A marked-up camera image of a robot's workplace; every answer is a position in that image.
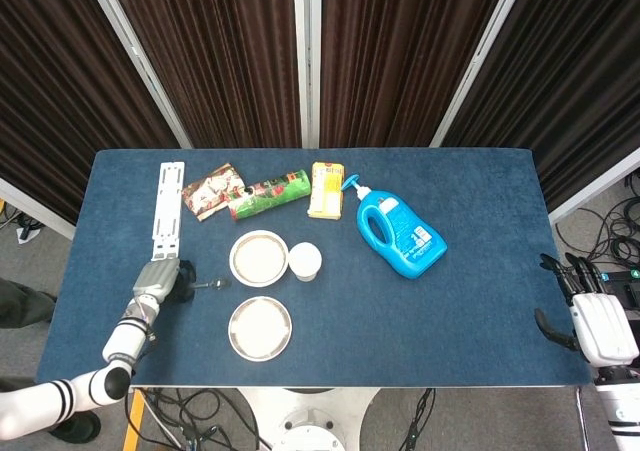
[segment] white plate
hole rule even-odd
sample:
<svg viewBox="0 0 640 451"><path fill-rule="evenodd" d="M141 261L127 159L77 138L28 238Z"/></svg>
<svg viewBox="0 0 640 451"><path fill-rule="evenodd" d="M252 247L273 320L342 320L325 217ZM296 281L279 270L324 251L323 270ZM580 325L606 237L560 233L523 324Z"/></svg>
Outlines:
<svg viewBox="0 0 640 451"><path fill-rule="evenodd" d="M263 288L282 277L289 264L289 250L271 231L251 231L240 236L231 248L229 267L238 281Z"/></svg>
<svg viewBox="0 0 640 451"><path fill-rule="evenodd" d="M280 301L266 296L247 299L231 315L229 341L249 361L268 361L289 344L291 316Z"/></svg>

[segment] yellow juice box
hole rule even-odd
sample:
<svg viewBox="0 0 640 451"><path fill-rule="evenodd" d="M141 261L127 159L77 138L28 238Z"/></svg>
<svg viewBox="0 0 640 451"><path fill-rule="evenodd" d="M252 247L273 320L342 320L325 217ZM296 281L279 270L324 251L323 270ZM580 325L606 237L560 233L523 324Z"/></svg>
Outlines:
<svg viewBox="0 0 640 451"><path fill-rule="evenodd" d="M337 163L313 163L311 202L307 214L312 218L340 219L344 166Z"/></svg>

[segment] dark curtain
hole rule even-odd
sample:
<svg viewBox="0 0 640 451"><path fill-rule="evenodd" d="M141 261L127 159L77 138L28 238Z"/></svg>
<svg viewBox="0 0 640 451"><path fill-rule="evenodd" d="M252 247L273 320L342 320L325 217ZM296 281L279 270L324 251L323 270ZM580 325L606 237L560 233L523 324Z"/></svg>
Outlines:
<svg viewBox="0 0 640 451"><path fill-rule="evenodd" d="M176 147L95 0L2 0L0 177L75 223L97 151Z"/></svg>
<svg viewBox="0 0 640 451"><path fill-rule="evenodd" d="M120 2L194 146L300 146L293 0Z"/></svg>
<svg viewBox="0 0 640 451"><path fill-rule="evenodd" d="M444 145L531 148L553 210L639 123L640 0L517 0Z"/></svg>
<svg viewBox="0 0 640 451"><path fill-rule="evenodd" d="M323 0L320 144L426 146L498 0Z"/></svg>

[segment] bottle label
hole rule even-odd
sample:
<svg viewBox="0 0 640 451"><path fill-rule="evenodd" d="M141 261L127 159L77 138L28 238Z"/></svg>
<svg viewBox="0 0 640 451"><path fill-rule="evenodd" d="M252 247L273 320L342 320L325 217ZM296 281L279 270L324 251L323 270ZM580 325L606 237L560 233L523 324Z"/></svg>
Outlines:
<svg viewBox="0 0 640 451"><path fill-rule="evenodd" d="M416 215L407 209L398 207L398 201L393 198L387 198L380 203L379 207L383 213L383 205L390 200L393 200L395 204L385 214L388 214L389 219L393 222L396 246L402 252L405 259L415 263L419 261L431 247L431 235L423 226L416 226L418 219Z"/></svg>

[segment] blue table surface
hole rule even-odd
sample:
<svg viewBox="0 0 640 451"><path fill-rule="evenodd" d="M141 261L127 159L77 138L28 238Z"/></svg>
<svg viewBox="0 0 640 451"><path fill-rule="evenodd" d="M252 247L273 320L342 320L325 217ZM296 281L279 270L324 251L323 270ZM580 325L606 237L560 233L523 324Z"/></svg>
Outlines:
<svg viewBox="0 0 640 451"><path fill-rule="evenodd" d="M288 271L267 288L233 280L187 304L163 305L156 349L134 384L190 386L530 386L587 383L576 353L549 343L533 310L569 331L571 320L539 253L556 254L531 153L519 149L205 149L98 153L73 240L38 381L104 366L101 352L152 251L160 163L184 161L185 185L223 163L246 184L314 161L345 165L361 184L402 197L444 237L447 254L417 280L396 274L356 227L359 201L344 195L339 221L307 217L308 199L233 222L227 210L198 222L182 205L180 257L198 282L229 277L242 234L266 229L315 243L317 278ZM293 320L281 355L238 356L227 327L252 296L280 300Z"/></svg>

